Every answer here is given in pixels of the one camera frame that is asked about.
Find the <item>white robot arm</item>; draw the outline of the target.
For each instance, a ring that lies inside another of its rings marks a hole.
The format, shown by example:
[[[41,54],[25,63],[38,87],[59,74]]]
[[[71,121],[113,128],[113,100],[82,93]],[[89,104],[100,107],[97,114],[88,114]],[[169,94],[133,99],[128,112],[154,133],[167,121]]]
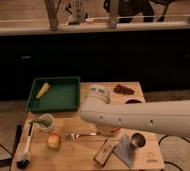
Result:
[[[190,100],[113,104],[106,87],[92,85],[80,117],[97,125],[190,138]]]

